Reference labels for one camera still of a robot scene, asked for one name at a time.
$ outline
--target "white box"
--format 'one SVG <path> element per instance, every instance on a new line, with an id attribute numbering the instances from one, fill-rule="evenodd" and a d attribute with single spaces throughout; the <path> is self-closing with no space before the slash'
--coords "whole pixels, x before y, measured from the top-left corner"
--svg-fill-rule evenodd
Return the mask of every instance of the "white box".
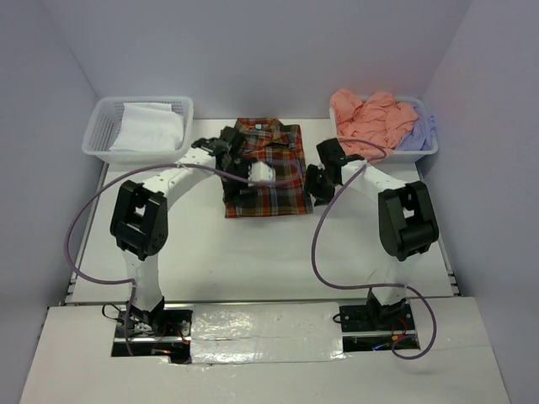
<path id="1" fill-rule="evenodd" d="M 176 151 L 110 151 L 120 131 L 124 103 L 171 104 L 172 111 L 184 117 L 184 139 Z M 98 101 L 83 138 L 83 152 L 109 164 L 157 164 L 176 162 L 191 147 L 193 141 L 194 106 L 189 97 L 108 97 Z"/>

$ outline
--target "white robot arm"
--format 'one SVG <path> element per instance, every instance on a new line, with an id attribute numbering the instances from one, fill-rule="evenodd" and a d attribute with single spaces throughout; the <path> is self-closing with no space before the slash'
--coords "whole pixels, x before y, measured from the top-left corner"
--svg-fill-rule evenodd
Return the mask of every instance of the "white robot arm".
<path id="1" fill-rule="evenodd" d="M 168 210 L 217 168 L 250 182 L 272 183 L 275 171 L 241 155 L 243 135 L 225 128 L 219 139 L 201 139 L 177 161 L 143 183 L 124 182 L 119 190 L 110 232 L 122 249 L 127 275 L 136 281 L 131 315 L 152 329 L 159 328 L 164 298 L 159 287 L 157 256 L 168 237 Z M 198 168 L 186 167 L 196 164 Z M 239 198 L 248 184 L 223 179 L 225 200 Z"/>
<path id="2" fill-rule="evenodd" d="M 348 183 L 378 206 L 379 236 L 387 254 L 393 257 L 386 268 L 376 271 L 370 283 L 407 285 L 419 257 L 439 237 L 429 191 L 420 181 L 405 183 L 373 167 L 358 155 L 346 156 L 337 139 L 317 145 L 322 165 L 307 169 L 306 188 L 315 205 L 325 205 L 334 197 L 335 187 Z M 399 307 L 405 298 L 403 287 L 373 288 L 368 299 L 376 300 L 384 311 Z"/>

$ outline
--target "lavender cloth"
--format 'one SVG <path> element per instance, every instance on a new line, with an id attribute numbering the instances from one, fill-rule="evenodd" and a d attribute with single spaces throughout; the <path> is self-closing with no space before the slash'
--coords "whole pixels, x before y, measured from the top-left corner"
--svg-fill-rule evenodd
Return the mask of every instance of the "lavender cloth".
<path id="1" fill-rule="evenodd" d="M 405 135 L 395 150 L 431 150 L 436 136 L 435 118 L 423 106 L 414 105 L 419 118 L 412 131 Z"/>

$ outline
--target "laundry basket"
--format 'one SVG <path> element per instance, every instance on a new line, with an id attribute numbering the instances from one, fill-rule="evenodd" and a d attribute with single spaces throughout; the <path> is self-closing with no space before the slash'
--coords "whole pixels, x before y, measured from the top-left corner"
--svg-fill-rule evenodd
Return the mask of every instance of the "laundry basket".
<path id="1" fill-rule="evenodd" d="M 360 98 L 365 102 L 369 96 L 360 95 Z M 407 96 L 395 96 L 395 101 L 398 103 L 409 103 L 412 106 L 421 106 L 425 108 L 423 101 L 414 97 Z M 335 119 L 335 111 L 330 106 L 329 107 L 329 118 L 331 119 L 331 129 L 333 131 L 334 137 L 337 137 L 337 120 Z M 432 148 L 430 150 L 395 150 L 389 156 L 384 159 L 384 162 L 417 162 L 421 157 L 428 156 L 430 154 L 435 154 L 438 151 L 438 140 L 436 136 L 432 138 Z"/>
<path id="2" fill-rule="evenodd" d="M 124 103 L 171 104 L 172 111 L 184 116 L 184 139 L 176 151 L 110 151 L 120 131 Z M 193 100 L 189 97 L 108 97 L 100 99 L 83 138 L 83 152 L 109 164 L 153 164 L 176 162 L 190 148 L 193 141 Z"/>

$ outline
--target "white towel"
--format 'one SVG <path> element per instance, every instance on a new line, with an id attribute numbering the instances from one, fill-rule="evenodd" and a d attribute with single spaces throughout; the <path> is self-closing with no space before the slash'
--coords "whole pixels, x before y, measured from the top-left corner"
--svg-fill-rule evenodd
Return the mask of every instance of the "white towel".
<path id="1" fill-rule="evenodd" d="M 337 303 L 196 305 L 194 364 L 326 362 L 343 359 Z"/>
<path id="2" fill-rule="evenodd" d="M 125 103 L 115 152 L 173 152 L 184 139 L 184 117 L 170 104 Z"/>

